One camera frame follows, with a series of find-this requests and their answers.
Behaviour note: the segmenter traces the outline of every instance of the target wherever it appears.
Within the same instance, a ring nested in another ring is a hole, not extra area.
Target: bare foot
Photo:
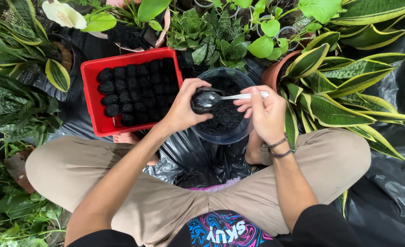
[[[132,132],[126,132],[121,134],[115,134],[112,136],[112,141],[114,143],[130,143],[137,145],[140,142],[140,139],[134,135]],[[154,166],[158,163],[158,155],[154,154],[149,162],[148,166]]]
[[[248,138],[247,150],[245,151],[245,162],[249,165],[262,164],[260,161],[260,147],[262,147],[263,140],[253,130]]]

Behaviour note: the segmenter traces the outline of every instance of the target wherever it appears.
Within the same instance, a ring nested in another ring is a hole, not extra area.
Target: beige pants
[[[132,147],[61,137],[30,155],[27,176],[39,193],[73,212]],[[318,202],[329,204],[365,174],[370,149],[357,134],[329,128],[299,136],[295,158]],[[278,204],[271,166],[216,193],[179,188],[142,173],[114,216],[112,228],[132,235],[138,245],[165,247],[191,218],[230,209],[276,236],[289,232]]]

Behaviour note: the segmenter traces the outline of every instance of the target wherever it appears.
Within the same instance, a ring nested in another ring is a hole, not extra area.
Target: red plastic tray
[[[120,115],[115,117],[107,117],[104,114],[105,107],[100,104],[100,100],[104,97],[103,94],[97,91],[99,83],[96,80],[97,75],[104,68],[114,68],[128,64],[141,64],[150,62],[154,59],[173,58],[175,61],[175,70],[177,72],[178,87],[183,84],[181,71],[178,69],[178,59],[176,52],[171,48],[158,48],[148,51],[131,53],[121,56],[109,57],[104,59],[96,59],[86,61],[80,66],[83,79],[83,90],[85,92],[86,106],[88,113],[91,116],[94,133],[99,137],[120,134],[124,132],[134,132],[152,128],[156,123],[146,123],[132,127],[119,127]]]

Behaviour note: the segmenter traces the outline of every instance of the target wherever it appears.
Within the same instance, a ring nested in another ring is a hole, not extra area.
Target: peace lily
[[[59,3],[58,0],[46,0],[42,3],[42,10],[44,10],[49,20],[61,26],[76,29],[86,28],[86,20],[84,17],[67,3]]]

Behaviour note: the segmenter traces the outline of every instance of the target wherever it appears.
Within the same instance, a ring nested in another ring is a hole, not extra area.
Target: graphic print
[[[192,247],[258,247],[273,240],[247,218],[232,211],[206,213],[191,219],[187,225]]]

